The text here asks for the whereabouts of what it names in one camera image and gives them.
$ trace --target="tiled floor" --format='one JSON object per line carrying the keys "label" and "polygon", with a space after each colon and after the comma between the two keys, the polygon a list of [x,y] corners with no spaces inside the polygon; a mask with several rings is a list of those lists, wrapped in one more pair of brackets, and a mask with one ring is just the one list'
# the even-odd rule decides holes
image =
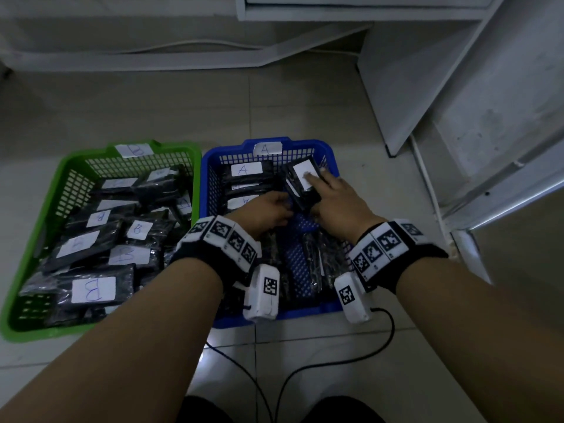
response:
{"label": "tiled floor", "polygon": [[[67,153],[110,142],[190,140],[202,148],[250,137],[290,136],[328,142],[341,175],[370,207],[409,218],[442,244],[409,150],[396,159],[384,145],[354,60],[303,55],[253,70],[139,74],[15,74],[0,83],[0,299],[4,299],[53,173]],[[390,348],[368,361],[311,370],[288,385],[280,421],[297,421],[325,395],[349,394],[388,423],[483,422],[413,322],[387,291],[375,304],[394,315]],[[209,341],[235,357],[274,407],[278,389],[305,363],[365,354],[385,341],[390,324],[376,315],[349,325],[341,313],[212,330]],[[11,344],[0,340],[0,404],[75,337]],[[190,392],[214,400],[237,422],[266,422],[251,381],[205,350]]]}

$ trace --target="black and white square pattern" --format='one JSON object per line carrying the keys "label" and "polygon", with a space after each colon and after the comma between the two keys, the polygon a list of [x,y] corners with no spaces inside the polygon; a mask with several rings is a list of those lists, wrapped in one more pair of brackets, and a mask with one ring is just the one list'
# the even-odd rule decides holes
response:
{"label": "black and white square pattern", "polygon": [[202,223],[196,223],[194,224],[194,227],[192,227],[190,229],[190,233],[201,233],[202,231],[205,230],[206,227],[208,227],[209,221],[204,221]]}
{"label": "black and white square pattern", "polygon": [[378,258],[384,255],[380,250],[375,241],[370,242],[367,246],[363,248],[363,253],[368,257],[371,263],[376,262]]}
{"label": "black and white square pattern", "polygon": [[221,221],[216,221],[214,225],[211,227],[210,233],[213,233],[217,236],[221,236],[222,238],[226,238],[229,232],[231,231],[231,226],[227,224],[223,224]]}
{"label": "black and white square pattern", "polygon": [[347,285],[343,289],[340,289],[339,295],[341,296],[343,306],[355,301],[354,294],[352,292],[350,285]]}
{"label": "black and white square pattern", "polygon": [[370,263],[366,260],[366,257],[362,253],[358,254],[352,262],[360,273],[366,271],[366,269],[370,267]]}
{"label": "black and white square pattern", "polygon": [[243,252],[241,256],[247,261],[249,264],[252,264],[254,258],[257,256],[257,252],[250,246],[249,243],[245,243],[245,247],[243,248]]}
{"label": "black and white square pattern", "polygon": [[423,236],[423,233],[421,233],[419,229],[411,223],[403,223],[401,226],[412,236]]}
{"label": "black and white square pattern", "polygon": [[388,230],[384,234],[377,237],[377,241],[386,252],[392,250],[403,242],[399,239],[398,235],[393,230]]}
{"label": "black and white square pattern", "polygon": [[235,250],[239,253],[243,248],[245,239],[243,239],[239,233],[233,231],[233,233],[231,233],[231,235],[229,236],[229,240],[227,241],[227,243],[233,246],[233,248],[235,248]]}
{"label": "black and white square pattern", "polygon": [[264,293],[275,296],[278,289],[278,280],[271,279],[270,277],[264,278]]}

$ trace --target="person's right arm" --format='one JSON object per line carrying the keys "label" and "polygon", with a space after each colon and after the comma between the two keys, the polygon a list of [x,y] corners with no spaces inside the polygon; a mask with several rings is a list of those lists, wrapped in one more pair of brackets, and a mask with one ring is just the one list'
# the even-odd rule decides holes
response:
{"label": "person's right arm", "polygon": [[[321,195],[312,209],[331,234],[356,244],[374,215],[340,178],[309,175]],[[409,266],[397,297],[490,423],[564,421],[564,337],[462,265],[422,258]]]}

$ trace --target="green plastic basket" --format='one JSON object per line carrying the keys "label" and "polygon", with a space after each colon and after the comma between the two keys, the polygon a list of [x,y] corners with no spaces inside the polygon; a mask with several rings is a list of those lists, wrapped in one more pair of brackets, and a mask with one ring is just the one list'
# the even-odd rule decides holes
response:
{"label": "green plastic basket", "polygon": [[86,203],[89,198],[88,191],[93,187],[96,179],[133,177],[149,170],[181,163],[194,176],[192,223],[198,220],[202,157],[200,147],[191,142],[172,144],[161,144],[154,140],[135,142],[135,144],[140,143],[149,144],[154,154],[123,158],[115,148],[118,144],[111,144],[105,149],[72,153],[60,162],[0,314],[0,332],[7,341],[26,342],[78,334],[94,326],[94,324],[85,324],[75,327],[45,328],[43,319],[49,311],[53,296],[44,294],[19,297],[18,291],[36,269],[39,259],[48,254],[45,245],[53,241],[68,213],[74,206],[82,206]]}

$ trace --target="forearm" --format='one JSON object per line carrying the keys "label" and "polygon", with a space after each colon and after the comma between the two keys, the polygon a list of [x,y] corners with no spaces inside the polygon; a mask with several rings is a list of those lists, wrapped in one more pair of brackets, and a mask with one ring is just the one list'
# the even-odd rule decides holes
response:
{"label": "forearm", "polygon": [[490,422],[560,421],[564,340],[445,259],[405,270],[400,303]]}
{"label": "forearm", "polygon": [[205,263],[173,263],[54,360],[0,420],[174,421],[222,290]]}

